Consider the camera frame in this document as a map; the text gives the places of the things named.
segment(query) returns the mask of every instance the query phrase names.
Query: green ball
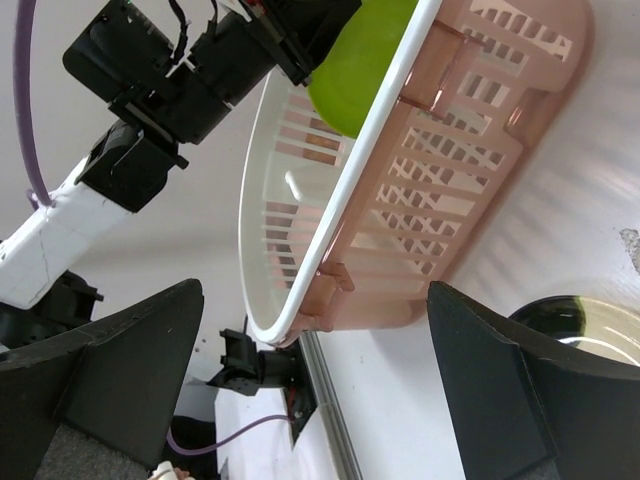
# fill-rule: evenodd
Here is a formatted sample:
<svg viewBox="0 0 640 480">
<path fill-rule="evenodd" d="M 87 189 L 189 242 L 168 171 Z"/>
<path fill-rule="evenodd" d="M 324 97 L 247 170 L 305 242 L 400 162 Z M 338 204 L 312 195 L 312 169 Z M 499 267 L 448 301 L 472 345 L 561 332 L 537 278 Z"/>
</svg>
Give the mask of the green ball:
<svg viewBox="0 0 640 480">
<path fill-rule="evenodd" d="M 322 119 L 356 138 L 404 35 L 417 0 L 368 0 L 340 33 L 308 88 Z"/>
</svg>

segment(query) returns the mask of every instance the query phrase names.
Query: purple cable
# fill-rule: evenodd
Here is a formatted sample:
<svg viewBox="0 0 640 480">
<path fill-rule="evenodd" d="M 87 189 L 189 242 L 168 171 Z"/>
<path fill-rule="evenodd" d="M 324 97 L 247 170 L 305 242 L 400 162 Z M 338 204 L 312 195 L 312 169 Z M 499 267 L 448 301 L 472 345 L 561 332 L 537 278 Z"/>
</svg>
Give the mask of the purple cable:
<svg viewBox="0 0 640 480">
<path fill-rule="evenodd" d="M 49 191 L 42 179 L 31 117 L 31 33 L 37 0 L 18 0 L 16 32 L 13 43 L 13 99 L 18 125 L 18 138 L 27 176 L 40 203 L 52 205 Z"/>
<path fill-rule="evenodd" d="M 185 448 L 180 447 L 176 443 L 175 439 L 173 438 L 173 434 L 171 433 L 171 429 L 169 429 L 169 432 L 167 433 L 167 443 L 169 444 L 169 446 L 171 447 L 171 449 L 174 452 L 176 452 L 176 453 L 178 453 L 180 455 L 184 455 L 184 456 L 187 456 L 187 457 L 197 457 L 199 455 L 206 455 L 207 453 L 213 453 L 217 449 L 219 449 L 220 447 L 226 445 L 229 442 L 232 442 L 233 440 L 238 438 L 240 435 L 248 432 L 252 428 L 257 427 L 258 425 L 262 425 L 263 423 L 266 423 L 266 422 L 271 422 L 273 420 L 284 420 L 286 422 L 291 423 L 291 419 L 289 417 L 287 417 L 286 415 L 271 415 L 269 417 L 264 417 L 264 418 L 261 418 L 260 420 L 256 420 L 255 422 L 250 423 L 249 425 L 244 427 L 242 430 L 237 431 L 236 433 L 231 435 L 229 438 L 226 438 L 226 439 L 222 440 L 221 442 L 215 443 L 215 444 L 210 445 L 208 447 L 199 448 L 197 450 L 187 450 Z"/>
</svg>

